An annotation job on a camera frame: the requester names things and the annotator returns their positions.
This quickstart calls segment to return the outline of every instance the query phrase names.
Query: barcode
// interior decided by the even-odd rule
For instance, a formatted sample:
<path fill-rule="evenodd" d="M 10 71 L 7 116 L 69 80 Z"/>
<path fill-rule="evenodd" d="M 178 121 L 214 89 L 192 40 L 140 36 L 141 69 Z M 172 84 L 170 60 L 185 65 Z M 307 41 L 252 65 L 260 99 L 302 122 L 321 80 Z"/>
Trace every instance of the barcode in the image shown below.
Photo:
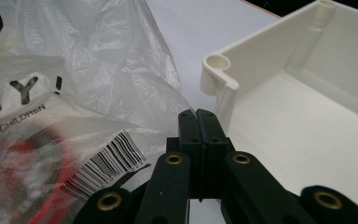
<path fill-rule="evenodd" d="M 141 169 L 150 166 L 144 165 L 145 162 L 145 156 L 130 135 L 123 131 L 66 180 L 60 189 L 86 201 L 93 193 L 107 188 L 115 180 L 120 186 L 123 185 L 124 182 L 117 180 L 117 177 L 123 173 L 135 175 Z"/>

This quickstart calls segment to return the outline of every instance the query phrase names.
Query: white plastic box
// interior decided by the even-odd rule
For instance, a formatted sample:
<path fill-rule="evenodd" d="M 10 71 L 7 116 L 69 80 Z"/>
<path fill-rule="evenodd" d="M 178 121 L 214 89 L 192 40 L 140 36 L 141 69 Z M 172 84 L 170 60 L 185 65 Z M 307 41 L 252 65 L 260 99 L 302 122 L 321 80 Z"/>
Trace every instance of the white plastic box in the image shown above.
<path fill-rule="evenodd" d="M 205 57 L 201 89 L 237 150 L 293 193 L 358 203 L 358 10 L 317 1 Z"/>

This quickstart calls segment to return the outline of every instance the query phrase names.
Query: white surface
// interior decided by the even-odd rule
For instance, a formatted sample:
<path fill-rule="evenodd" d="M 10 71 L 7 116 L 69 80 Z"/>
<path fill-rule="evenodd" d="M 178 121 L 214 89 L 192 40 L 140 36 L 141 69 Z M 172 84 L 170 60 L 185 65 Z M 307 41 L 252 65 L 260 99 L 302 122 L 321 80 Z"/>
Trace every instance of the white surface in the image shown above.
<path fill-rule="evenodd" d="M 295 194 L 323 185 L 358 203 L 357 10 L 315 2 L 203 64 L 237 150 Z"/>
<path fill-rule="evenodd" d="M 203 57 L 277 18 L 240 0 L 146 0 L 167 42 L 182 82 L 182 94 L 195 108 L 214 111 L 215 97 L 200 90 Z M 192 200 L 190 224 L 225 223 L 217 200 Z"/>

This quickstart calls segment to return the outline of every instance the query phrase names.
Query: brass insert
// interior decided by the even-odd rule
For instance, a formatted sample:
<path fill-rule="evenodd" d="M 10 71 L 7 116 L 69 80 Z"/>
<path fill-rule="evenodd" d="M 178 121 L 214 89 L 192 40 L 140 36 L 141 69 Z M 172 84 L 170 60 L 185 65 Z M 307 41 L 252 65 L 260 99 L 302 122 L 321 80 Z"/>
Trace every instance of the brass insert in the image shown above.
<path fill-rule="evenodd" d="M 246 155 L 236 154 L 232 157 L 236 163 L 247 164 L 251 162 L 251 159 Z"/>
<path fill-rule="evenodd" d="M 105 193 L 97 202 L 97 206 L 101 211 L 110 211 L 117 208 L 121 204 L 121 196 L 115 192 Z"/>
<path fill-rule="evenodd" d="M 165 158 L 165 161 L 168 163 L 168 164 L 171 164 L 171 165 L 176 165 L 176 164 L 179 164 L 183 161 L 182 157 L 178 156 L 178 155 L 170 155 L 168 156 L 167 158 Z"/>
<path fill-rule="evenodd" d="M 323 205 L 324 207 L 338 210 L 342 207 L 342 201 L 334 194 L 325 192 L 325 191 L 317 191 L 313 194 L 316 202 Z"/>

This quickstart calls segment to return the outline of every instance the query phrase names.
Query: white table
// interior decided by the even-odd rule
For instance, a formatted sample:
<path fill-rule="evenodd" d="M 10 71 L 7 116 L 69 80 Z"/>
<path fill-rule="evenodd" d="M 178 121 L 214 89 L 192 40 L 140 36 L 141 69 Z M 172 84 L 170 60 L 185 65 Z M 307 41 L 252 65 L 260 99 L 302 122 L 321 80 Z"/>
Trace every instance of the white table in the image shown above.
<path fill-rule="evenodd" d="M 278 18 L 240 0 L 146 0 L 167 42 L 195 108 L 214 111 L 215 98 L 201 92 L 203 57 L 265 27 Z M 217 200 L 192 200 L 190 223 L 225 223 Z"/>

